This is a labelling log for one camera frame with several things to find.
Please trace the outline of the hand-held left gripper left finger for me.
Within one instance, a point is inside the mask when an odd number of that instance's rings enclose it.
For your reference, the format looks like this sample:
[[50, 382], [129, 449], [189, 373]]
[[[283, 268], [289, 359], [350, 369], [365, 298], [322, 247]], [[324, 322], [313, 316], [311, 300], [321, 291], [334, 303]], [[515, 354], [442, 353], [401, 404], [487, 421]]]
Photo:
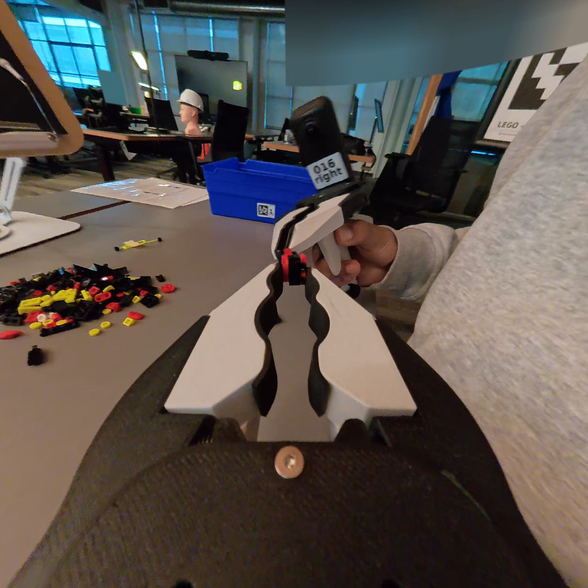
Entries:
[[280, 324], [282, 269], [272, 263], [202, 319], [203, 330], [165, 402], [169, 413], [231, 418], [257, 440], [276, 397], [269, 340]]

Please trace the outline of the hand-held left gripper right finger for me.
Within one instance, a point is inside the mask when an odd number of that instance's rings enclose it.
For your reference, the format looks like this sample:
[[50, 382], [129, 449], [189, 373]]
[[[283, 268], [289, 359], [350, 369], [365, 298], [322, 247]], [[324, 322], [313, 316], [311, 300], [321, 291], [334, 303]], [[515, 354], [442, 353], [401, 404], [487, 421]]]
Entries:
[[315, 269], [306, 275], [316, 336], [308, 376], [309, 402], [325, 417], [332, 440], [345, 422], [367, 427], [376, 417], [411, 417], [416, 404], [372, 315]]

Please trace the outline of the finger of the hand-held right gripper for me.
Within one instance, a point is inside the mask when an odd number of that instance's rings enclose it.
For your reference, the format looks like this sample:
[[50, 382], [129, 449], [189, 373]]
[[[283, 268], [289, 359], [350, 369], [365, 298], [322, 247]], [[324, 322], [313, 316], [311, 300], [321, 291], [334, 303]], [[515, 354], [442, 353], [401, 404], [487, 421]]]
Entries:
[[312, 211], [311, 206], [303, 206], [284, 213], [274, 224], [272, 233], [272, 256], [278, 259], [283, 249], [289, 245], [293, 226]]
[[343, 260], [343, 248], [336, 243], [333, 233], [342, 225], [341, 206], [318, 206], [292, 227], [286, 248], [303, 252], [319, 244], [328, 263], [340, 263]]

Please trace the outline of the small red plastic part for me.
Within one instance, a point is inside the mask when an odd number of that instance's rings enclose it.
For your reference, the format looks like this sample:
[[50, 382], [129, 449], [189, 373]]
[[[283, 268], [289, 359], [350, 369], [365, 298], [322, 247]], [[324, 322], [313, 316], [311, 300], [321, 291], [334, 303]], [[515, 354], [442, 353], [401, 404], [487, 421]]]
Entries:
[[277, 260], [282, 269], [282, 279], [290, 286], [306, 284], [307, 256], [297, 253], [290, 248], [277, 252]]

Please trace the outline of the person's right forearm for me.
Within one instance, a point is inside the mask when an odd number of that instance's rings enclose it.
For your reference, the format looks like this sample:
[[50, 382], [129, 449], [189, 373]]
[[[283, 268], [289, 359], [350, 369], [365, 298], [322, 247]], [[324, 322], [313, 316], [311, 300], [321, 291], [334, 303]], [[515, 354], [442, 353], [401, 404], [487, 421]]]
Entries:
[[445, 267], [469, 227], [453, 229], [443, 224], [416, 224], [400, 230], [381, 225], [394, 235], [396, 257], [382, 281], [372, 291], [387, 291], [396, 298], [421, 302]]

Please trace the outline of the pile of loose lego pieces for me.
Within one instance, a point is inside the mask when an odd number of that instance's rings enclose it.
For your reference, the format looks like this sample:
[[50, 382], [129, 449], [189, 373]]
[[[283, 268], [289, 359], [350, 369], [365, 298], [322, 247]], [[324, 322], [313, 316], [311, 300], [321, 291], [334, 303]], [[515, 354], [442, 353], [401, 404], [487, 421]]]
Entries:
[[40, 337], [62, 334], [91, 324], [97, 336], [120, 319], [132, 327], [178, 287], [163, 275], [132, 275], [108, 264], [72, 265], [21, 277], [1, 286], [1, 339], [13, 339], [24, 328]]

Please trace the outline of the person's right hand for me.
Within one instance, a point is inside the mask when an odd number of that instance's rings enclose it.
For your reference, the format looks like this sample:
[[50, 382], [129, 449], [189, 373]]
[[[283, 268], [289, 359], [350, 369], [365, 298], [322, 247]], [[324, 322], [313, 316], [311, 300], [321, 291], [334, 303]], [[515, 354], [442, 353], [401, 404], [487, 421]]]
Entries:
[[388, 273], [398, 251], [398, 241], [389, 229], [364, 220], [349, 220], [334, 232], [338, 245], [348, 248], [350, 259], [342, 261], [341, 271], [334, 275], [318, 245], [312, 248], [313, 268], [337, 287], [356, 283], [369, 287], [380, 283]]

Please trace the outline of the black office chair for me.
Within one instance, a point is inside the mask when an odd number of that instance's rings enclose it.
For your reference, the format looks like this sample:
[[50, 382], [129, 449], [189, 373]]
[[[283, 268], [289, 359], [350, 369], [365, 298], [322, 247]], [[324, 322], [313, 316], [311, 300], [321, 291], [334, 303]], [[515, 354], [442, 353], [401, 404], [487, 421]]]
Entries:
[[400, 228], [421, 213], [444, 212], [465, 173], [479, 123], [431, 117], [412, 154], [389, 153], [370, 194], [368, 215]]
[[245, 160], [244, 144], [248, 120], [247, 107], [218, 100], [217, 121], [211, 143], [213, 162], [231, 158], [237, 158], [241, 162]]

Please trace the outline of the mannequin head with hard hat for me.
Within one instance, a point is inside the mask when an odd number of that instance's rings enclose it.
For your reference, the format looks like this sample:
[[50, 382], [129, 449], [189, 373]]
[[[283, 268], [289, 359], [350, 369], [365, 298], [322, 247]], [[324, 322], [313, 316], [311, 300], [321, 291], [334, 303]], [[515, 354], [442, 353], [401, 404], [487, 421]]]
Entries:
[[180, 119], [186, 125], [185, 134], [188, 136], [201, 136], [203, 134], [199, 124], [200, 114], [204, 106], [201, 96], [191, 89], [185, 89], [178, 100], [180, 105]]

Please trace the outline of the white paper sheets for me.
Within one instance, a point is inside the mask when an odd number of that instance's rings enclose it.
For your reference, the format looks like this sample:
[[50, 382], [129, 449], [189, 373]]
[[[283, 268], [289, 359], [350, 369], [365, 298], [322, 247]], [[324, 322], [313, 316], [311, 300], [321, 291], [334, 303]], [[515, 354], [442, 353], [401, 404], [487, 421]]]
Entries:
[[209, 200], [208, 191], [204, 187], [157, 178], [115, 180], [80, 187], [73, 192], [166, 209], [176, 209]]

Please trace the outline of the black computer monitor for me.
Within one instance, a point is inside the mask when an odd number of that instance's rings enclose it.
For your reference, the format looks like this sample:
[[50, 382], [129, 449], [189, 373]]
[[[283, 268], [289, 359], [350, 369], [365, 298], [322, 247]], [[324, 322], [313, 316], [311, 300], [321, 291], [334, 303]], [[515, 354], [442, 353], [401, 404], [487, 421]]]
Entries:
[[170, 101], [145, 97], [149, 113], [149, 127], [160, 132], [177, 132], [178, 125]]

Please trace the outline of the wooden office desk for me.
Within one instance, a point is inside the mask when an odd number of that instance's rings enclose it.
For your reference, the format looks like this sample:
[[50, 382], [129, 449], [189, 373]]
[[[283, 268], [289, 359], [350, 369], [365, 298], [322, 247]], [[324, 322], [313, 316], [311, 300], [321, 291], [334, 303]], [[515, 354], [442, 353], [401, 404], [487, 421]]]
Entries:
[[185, 135], [179, 132], [154, 132], [137, 133], [131, 131], [118, 132], [104, 129], [83, 128], [84, 140], [93, 145], [93, 152], [98, 161], [99, 171], [106, 182], [115, 180], [110, 152], [121, 147], [122, 143], [133, 145], [146, 145], [148, 151], [160, 152], [162, 145], [183, 143], [190, 149], [193, 162], [196, 162], [194, 155], [195, 144], [213, 143], [213, 134]]

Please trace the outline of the black and white marker poster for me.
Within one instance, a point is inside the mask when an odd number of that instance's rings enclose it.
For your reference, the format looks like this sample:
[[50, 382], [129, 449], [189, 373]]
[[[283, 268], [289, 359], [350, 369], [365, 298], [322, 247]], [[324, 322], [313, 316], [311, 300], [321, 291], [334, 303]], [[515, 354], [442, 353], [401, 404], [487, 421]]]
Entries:
[[584, 42], [522, 58], [498, 102], [483, 139], [511, 142], [586, 56], [587, 42]]

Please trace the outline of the wooden board on white stand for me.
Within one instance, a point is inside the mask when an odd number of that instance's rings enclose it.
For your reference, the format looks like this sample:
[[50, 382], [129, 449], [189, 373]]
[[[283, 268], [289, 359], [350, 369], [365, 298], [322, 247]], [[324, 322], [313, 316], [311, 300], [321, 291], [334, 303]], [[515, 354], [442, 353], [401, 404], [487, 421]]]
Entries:
[[1, 254], [79, 230], [79, 224], [13, 211], [25, 159], [70, 155], [82, 128], [28, 37], [1, 1]]

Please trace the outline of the wooden support post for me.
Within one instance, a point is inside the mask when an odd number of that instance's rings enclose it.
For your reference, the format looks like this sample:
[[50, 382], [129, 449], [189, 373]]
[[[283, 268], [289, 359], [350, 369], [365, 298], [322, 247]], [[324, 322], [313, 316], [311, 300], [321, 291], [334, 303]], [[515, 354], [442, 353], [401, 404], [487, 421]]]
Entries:
[[429, 79], [429, 83], [427, 85], [427, 89], [423, 97], [422, 106], [417, 116], [417, 120], [408, 144], [408, 148], [406, 150], [408, 156], [410, 156], [416, 149], [416, 146], [422, 136], [422, 133], [429, 121], [429, 114], [435, 106], [437, 90], [442, 79], [442, 73], [432, 75]]

